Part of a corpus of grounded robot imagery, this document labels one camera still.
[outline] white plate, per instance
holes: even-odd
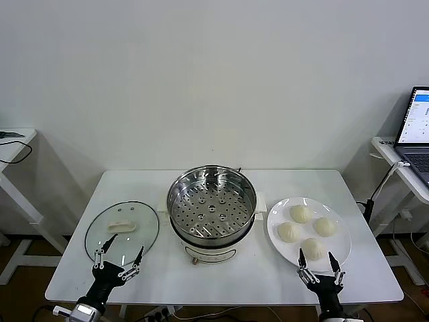
[[[313,218],[307,223],[296,223],[290,217],[290,208],[296,205],[307,205],[313,210]],[[321,217],[328,217],[336,223],[336,232],[333,236],[322,237],[317,234],[313,225],[316,219]],[[278,225],[289,221],[296,223],[301,228],[301,236],[295,243],[286,243],[278,234]],[[331,252],[338,263],[343,265],[351,252],[351,238],[349,230],[341,217],[322,203],[310,198],[294,197],[288,198],[276,203],[267,218],[268,236],[273,243],[276,250],[289,262],[298,267],[298,258],[300,256],[301,243],[307,238],[317,238]],[[307,267],[316,272],[332,271],[330,267],[328,254],[319,260],[309,260],[306,258]]]

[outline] laptop screen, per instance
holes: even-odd
[[[416,89],[405,115],[404,127],[397,141],[406,143],[429,143],[429,91]]]

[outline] laptop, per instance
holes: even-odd
[[[429,186],[429,87],[413,87],[395,150]]]

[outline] laptop keyboard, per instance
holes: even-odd
[[[420,172],[429,172],[429,154],[405,153],[405,155]]]

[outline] glass lid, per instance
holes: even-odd
[[[127,201],[117,203],[98,215],[85,235],[86,253],[95,260],[95,250],[116,233],[118,236],[111,244],[104,259],[118,266],[134,261],[144,246],[145,255],[154,244],[160,222],[156,212],[145,203]]]

